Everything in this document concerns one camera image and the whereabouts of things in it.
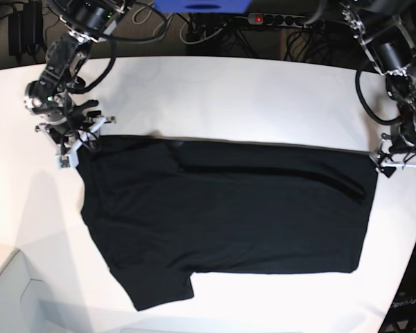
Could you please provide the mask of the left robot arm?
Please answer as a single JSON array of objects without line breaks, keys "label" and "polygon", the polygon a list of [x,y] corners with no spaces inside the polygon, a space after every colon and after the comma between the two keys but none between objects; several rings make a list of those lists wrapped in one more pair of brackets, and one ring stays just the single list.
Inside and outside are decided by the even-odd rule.
[{"label": "left robot arm", "polygon": [[[383,133],[370,159],[379,173],[390,177],[397,169],[416,170],[416,44],[400,14],[409,1],[340,1],[345,23],[362,48],[366,59],[357,69],[355,88],[368,117]],[[361,91],[361,74],[367,66],[385,78],[388,96],[398,115],[382,119],[374,113]]]}]

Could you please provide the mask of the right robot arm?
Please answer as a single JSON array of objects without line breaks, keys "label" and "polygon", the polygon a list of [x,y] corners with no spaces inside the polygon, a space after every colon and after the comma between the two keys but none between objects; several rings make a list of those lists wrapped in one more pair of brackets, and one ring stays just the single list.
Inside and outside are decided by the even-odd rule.
[{"label": "right robot arm", "polygon": [[[26,87],[24,103],[31,114],[42,118],[36,131],[43,133],[56,149],[61,168],[78,166],[78,150],[95,153],[100,148],[101,128],[114,123],[97,110],[98,101],[78,105],[72,97],[83,95],[99,85],[112,70],[119,42],[147,44],[161,40],[167,31],[168,17],[154,4],[139,1],[49,1],[49,6],[64,22],[68,31],[48,48],[46,66],[40,77]],[[162,21],[152,36],[117,37],[113,34],[119,22],[135,7],[149,9]],[[108,42],[110,61],[92,83],[87,84],[79,71],[88,61],[93,44]]]}]

